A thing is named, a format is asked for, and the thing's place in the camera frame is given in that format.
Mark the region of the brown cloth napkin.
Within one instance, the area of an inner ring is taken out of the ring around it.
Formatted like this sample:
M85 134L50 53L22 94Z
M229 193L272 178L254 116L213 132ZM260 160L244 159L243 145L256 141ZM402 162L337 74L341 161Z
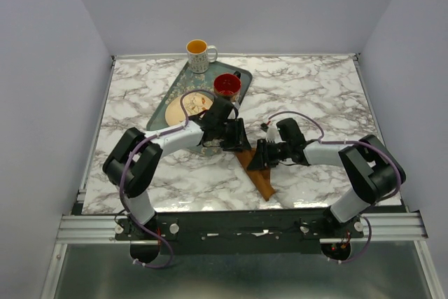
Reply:
M271 196L275 194L270 182L270 169L262 169L256 171L249 171L248 165L252 161L255 155L255 149L245 150L242 152L235 152L235 156L238 159L241 167L244 169L246 175L250 178L253 185L256 187L258 192L261 194L265 201L269 201Z

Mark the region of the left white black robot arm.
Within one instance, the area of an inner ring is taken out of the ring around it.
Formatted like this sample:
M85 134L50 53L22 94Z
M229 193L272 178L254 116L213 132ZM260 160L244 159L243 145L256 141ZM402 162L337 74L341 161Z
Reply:
M186 116L178 125L152 132L135 127L125 131L105 160L102 171L117 187L131 231L139 239L159 237L155 231L156 211L147 189L159 161L172 153L218 140L222 151L249 151L244 121L233 103L217 97L211 107Z

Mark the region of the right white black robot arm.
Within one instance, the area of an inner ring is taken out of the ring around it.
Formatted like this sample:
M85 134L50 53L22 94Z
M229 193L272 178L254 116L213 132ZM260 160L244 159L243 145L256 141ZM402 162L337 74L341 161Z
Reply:
M281 141L266 137L257 140L247 170L276 167L284 160L294 165L327 165L344 168L349 189L330 205L317 223L330 237L346 231L348 222L378 202L393 197L406 181L406 173L383 143L373 134L358 141L307 140L292 118L280 120L266 135L279 134Z

